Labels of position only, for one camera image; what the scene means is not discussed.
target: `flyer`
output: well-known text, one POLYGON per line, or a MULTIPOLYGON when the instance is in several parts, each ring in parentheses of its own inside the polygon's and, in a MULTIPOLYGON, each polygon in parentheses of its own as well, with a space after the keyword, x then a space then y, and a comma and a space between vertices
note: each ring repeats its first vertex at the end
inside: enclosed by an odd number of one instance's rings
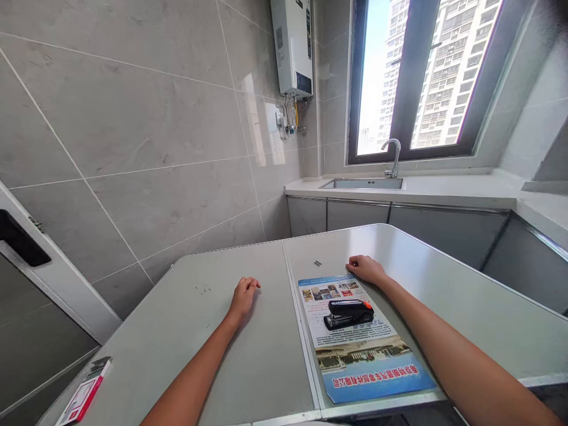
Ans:
POLYGON ((325 390, 335 404, 435 387, 426 369, 352 275, 298 282, 325 390), (361 300, 373 322, 328 330, 330 300, 361 300))

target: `faucet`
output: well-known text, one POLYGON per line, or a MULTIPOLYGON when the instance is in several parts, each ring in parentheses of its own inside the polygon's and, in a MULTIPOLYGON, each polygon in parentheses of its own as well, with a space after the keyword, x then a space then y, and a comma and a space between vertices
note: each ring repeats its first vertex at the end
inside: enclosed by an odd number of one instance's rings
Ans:
POLYGON ((385 149, 385 147, 391 142, 395 145, 396 148, 395 162, 392 163, 392 170, 385 170, 385 176, 390 176, 390 178, 393 179, 398 176, 398 156, 401 154, 401 143, 398 139, 389 139, 384 143, 381 149, 385 149))

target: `tabletop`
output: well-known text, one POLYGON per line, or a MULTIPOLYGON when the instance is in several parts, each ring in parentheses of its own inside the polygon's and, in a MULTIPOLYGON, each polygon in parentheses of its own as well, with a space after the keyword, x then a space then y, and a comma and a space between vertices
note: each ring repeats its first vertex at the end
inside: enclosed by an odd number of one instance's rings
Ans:
MULTIPOLYGON (((391 225, 376 224, 181 258, 96 355, 112 356, 112 369, 82 424, 138 425, 221 322, 242 276, 258 278, 262 288, 250 320, 227 350, 200 426, 280 426, 445 400, 439 387, 345 405, 325 394, 298 281, 343 275, 355 254, 381 262, 525 386, 568 382, 567 319, 391 225)), ((390 303, 363 286, 429 368, 390 303)), ((56 422, 79 380, 39 425, 56 422)))

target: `water heater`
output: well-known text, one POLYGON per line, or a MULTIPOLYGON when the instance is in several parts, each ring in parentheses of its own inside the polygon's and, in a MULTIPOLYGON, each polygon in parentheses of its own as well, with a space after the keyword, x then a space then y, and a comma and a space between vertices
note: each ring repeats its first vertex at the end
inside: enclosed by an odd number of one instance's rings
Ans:
POLYGON ((313 95, 311 0, 271 0, 280 94, 313 95))

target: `black stapler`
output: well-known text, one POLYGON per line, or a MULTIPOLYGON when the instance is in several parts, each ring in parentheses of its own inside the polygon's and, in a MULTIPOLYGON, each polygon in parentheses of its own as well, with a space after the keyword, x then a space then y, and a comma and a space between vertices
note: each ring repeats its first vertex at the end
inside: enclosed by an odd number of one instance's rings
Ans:
POLYGON ((372 322, 375 315, 371 304, 360 300, 330 301, 329 307, 331 315, 324 317, 328 330, 372 322))

